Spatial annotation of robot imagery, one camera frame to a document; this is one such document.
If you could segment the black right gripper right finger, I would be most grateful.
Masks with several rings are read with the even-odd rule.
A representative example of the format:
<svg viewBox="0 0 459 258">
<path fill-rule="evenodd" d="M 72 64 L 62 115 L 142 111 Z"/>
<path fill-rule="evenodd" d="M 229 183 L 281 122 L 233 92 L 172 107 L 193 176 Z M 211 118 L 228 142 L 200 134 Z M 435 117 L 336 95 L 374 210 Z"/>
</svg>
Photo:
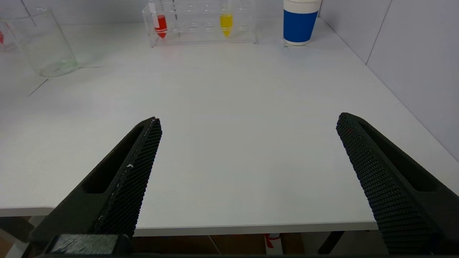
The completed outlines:
<svg viewBox="0 0 459 258">
<path fill-rule="evenodd" d="M 458 254 L 458 195 L 351 113 L 336 131 L 390 254 Z"/>
</svg>

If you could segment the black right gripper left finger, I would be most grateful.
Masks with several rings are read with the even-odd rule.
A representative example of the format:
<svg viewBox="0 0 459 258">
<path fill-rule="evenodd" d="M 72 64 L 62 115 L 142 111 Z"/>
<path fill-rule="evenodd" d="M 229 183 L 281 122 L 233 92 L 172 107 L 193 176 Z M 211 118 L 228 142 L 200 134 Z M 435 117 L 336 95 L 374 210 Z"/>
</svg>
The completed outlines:
<svg viewBox="0 0 459 258">
<path fill-rule="evenodd" d="M 31 244 L 64 234 L 132 237 L 161 138 L 156 117 L 134 126 L 31 232 Z"/>
</svg>

